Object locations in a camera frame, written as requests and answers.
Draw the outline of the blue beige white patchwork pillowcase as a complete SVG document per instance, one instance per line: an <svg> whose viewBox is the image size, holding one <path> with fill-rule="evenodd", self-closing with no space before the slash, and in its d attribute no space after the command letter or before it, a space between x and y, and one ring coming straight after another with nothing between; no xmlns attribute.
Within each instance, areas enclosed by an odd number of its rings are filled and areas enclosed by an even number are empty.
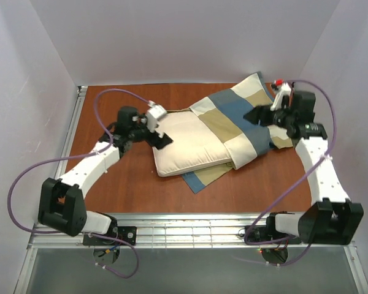
<svg viewBox="0 0 368 294"><path fill-rule="evenodd" d="M292 147L286 132L277 127L252 125L243 115L256 106L271 104L274 94L268 90L261 72L250 74L231 88L210 94L184 110L194 113L224 144L231 161L180 176L193 193L198 193L232 169L239 169L273 148Z"/></svg>

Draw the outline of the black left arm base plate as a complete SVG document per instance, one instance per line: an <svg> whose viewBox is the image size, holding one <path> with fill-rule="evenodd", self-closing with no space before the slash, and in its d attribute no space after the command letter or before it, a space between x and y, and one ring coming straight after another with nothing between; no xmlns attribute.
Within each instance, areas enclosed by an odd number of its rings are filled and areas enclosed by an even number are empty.
<svg viewBox="0 0 368 294"><path fill-rule="evenodd" d="M84 246L114 246L120 244L113 240L120 239L134 246L136 244L137 227L135 226L118 226L114 227L111 232L108 232L105 237L108 239L95 237L93 235L85 235L82 244Z"/></svg>

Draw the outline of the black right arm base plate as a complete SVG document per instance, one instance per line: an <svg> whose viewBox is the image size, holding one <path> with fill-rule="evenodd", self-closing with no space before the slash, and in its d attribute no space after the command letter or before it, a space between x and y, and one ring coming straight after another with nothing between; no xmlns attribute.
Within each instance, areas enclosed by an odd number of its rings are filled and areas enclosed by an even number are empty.
<svg viewBox="0 0 368 294"><path fill-rule="evenodd" d="M280 244L286 243L288 244L301 244L302 241L300 238L291 236L286 233L280 232L272 232L270 233L266 226L256 226L253 230L251 230L247 237L245 234L247 230L250 228L249 225L244 226L242 236L244 237L244 242L246 244L261 244L266 241L270 241L271 244Z"/></svg>

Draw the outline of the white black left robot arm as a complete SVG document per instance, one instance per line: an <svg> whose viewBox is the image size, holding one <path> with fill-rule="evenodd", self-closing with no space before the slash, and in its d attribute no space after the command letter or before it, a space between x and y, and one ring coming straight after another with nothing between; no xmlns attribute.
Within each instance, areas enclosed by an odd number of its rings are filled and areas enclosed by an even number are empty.
<svg viewBox="0 0 368 294"><path fill-rule="evenodd" d="M147 112L142 114L135 107L120 108L117 120L105 127L104 134L85 158L58 179L49 178L43 182L39 223L69 236L80 233L108 235L113 229L114 219L88 211L85 197L133 143L145 141L158 150L171 144L170 136L156 130L166 116L167 111L158 104L150 104Z"/></svg>

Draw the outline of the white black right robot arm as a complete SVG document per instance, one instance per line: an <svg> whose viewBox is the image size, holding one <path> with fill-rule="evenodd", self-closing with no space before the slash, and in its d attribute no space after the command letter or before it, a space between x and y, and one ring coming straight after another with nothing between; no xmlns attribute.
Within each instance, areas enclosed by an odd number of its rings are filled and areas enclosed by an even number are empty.
<svg viewBox="0 0 368 294"><path fill-rule="evenodd" d="M337 177L328 156L331 144L326 130L314 121L315 101L312 92L282 87L272 104L255 107L244 116L253 124L286 130L307 174L312 198L304 213L270 213L264 226L249 229L249 242L266 244L294 236L307 244L347 245L353 239L364 210L350 200Z"/></svg>

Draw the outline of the cream white pillow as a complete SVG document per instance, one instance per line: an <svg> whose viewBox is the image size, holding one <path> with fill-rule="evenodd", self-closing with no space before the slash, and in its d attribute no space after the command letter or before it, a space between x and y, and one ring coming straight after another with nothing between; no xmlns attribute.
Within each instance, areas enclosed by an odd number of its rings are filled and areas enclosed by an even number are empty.
<svg viewBox="0 0 368 294"><path fill-rule="evenodd" d="M156 171L162 178L231 161L224 144L191 111L169 113L157 131L173 140L161 150L153 149Z"/></svg>

